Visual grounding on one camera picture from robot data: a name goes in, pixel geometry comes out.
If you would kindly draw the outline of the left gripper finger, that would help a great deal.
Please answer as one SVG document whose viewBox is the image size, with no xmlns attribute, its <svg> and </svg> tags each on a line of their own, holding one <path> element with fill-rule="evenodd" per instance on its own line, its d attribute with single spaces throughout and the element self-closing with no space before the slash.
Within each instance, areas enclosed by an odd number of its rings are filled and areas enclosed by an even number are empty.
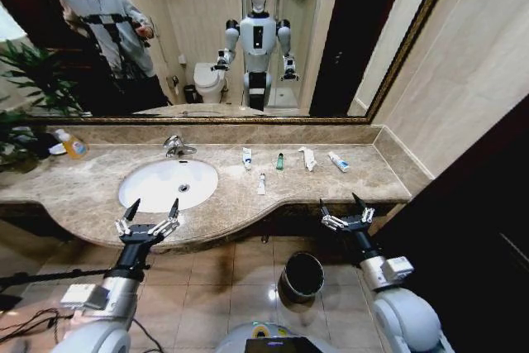
<svg viewBox="0 0 529 353">
<path fill-rule="evenodd" d="M 169 236 L 174 230 L 179 227 L 179 199 L 176 198 L 169 210 L 169 215 L 165 220 L 153 227 L 153 236 L 162 236 L 163 238 Z"/>
<path fill-rule="evenodd" d="M 130 236 L 131 229 L 129 223 L 133 220 L 140 206 L 141 200 L 138 198 L 130 207 L 128 207 L 124 215 L 115 221 L 115 227 L 119 236 Z"/>
</svg>

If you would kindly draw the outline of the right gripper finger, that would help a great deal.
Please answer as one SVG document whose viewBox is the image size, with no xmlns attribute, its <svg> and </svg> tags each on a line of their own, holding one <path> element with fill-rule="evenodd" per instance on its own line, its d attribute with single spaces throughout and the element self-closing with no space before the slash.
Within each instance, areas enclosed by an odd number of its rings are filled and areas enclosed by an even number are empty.
<svg viewBox="0 0 529 353">
<path fill-rule="evenodd" d="M 320 206 L 320 211 L 322 213 L 321 223 L 325 227 L 333 231 L 338 231 L 338 230 L 343 229 L 346 226 L 346 223 L 344 221 L 330 214 L 327 206 L 325 205 L 325 203 L 323 202 L 321 198 L 319 199 L 319 206 Z"/>
<path fill-rule="evenodd" d="M 352 193 L 355 203 L 361 207 L 360 222 L 362 224 L 371 223 L 374 215 L 374 208 L 369 207 L 366 202 L 355 193 Z"/>
</svg>

